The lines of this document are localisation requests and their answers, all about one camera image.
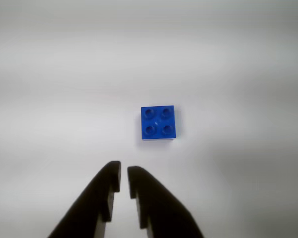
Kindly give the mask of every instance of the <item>white background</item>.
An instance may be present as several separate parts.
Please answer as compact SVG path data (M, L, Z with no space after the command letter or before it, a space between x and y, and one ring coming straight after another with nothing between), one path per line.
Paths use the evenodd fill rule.
M142 141L140 107L177 138ZM0 0L0 238L45 238L122 162L106 238L145 238L142 166L206 238L298 238L298 0Z

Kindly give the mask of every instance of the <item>2x2 lego plate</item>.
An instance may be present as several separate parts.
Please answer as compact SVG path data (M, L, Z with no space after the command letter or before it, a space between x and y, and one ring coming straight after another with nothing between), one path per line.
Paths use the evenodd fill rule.
M141 108L142 139L176 138L174 106Z

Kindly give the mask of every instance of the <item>blue plastic block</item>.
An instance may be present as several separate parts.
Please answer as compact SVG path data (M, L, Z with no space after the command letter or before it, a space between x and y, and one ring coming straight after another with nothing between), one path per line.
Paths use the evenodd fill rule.
M141 108L142 138L175 138L174 106L157 106Z

